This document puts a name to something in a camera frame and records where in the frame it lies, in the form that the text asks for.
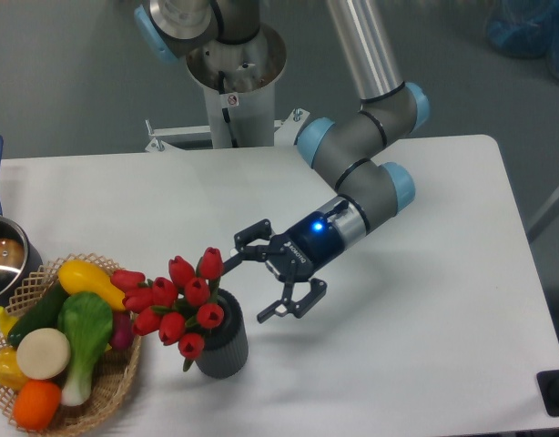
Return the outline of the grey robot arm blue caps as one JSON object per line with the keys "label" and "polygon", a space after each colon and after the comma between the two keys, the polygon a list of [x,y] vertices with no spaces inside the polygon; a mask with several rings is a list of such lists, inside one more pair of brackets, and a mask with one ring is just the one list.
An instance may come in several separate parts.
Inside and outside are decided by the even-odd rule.
{"label": "grey robot arm blue caps", "polygon": [[[349,121],[300,122],[292,141],[335,197],[283,233],[268,221],[235,237],[234,269],[264,263],[283,284],[259,321],[302,317],[326,292],[315,274],[414,199],[411,175],[374,157],[429,115],[422,90],[401,78],[373,1],[331,1],[328,9],[361,107]],[[202,87],[215,148],[270,147],[280,141],[275,85],[287,61],[280,35],[260,19],[256,1],[144,1],[135,10],[141,35],[166,63],[184,60]]]}

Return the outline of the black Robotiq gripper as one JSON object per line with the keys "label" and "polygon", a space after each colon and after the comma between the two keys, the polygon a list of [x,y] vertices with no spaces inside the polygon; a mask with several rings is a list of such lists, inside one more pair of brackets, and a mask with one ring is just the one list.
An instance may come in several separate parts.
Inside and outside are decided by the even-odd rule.
{"label": "black Robotiq gripper", "polygon": [[[224,262],[224,270],[232,271],[243,261],[264,262],[268,258],[265,264],[280,282],[286,281],[290,267],[296,268],[294,281],[304,282],[345,249],[339,231],[320,211],[313,211],[285,232],[271,236],[272,227],[266,218],[236,233],[235,251]],[[296,319],[305,316],[327,291],[327,283],[322,279],[312,278],[309,284],[308,293],[294,300],[295,284],[286,282],[280,299],[257,315],[258,323],[272,316],[291,314]]]}

